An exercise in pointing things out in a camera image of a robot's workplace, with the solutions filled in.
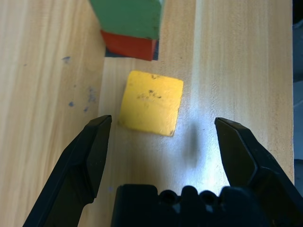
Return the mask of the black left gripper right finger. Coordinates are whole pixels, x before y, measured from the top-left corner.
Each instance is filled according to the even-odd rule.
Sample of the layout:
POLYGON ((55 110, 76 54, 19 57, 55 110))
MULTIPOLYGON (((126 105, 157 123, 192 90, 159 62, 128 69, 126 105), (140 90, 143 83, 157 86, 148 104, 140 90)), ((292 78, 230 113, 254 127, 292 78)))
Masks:
POLYGON ((303 225, 303 198, 276 159, 238 122, 214 121, 230 186, 247 187, 274 227, 303 225))

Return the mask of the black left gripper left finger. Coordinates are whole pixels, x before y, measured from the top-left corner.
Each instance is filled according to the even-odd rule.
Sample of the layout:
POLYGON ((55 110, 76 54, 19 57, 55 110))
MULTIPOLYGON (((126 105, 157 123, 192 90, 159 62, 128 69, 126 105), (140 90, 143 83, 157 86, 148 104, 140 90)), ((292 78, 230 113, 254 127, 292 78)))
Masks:
POLYGON ((76 227, 97 197, 107 158, 111 115, 91 120, 64 149, 24 222, 26 227, 76 227))

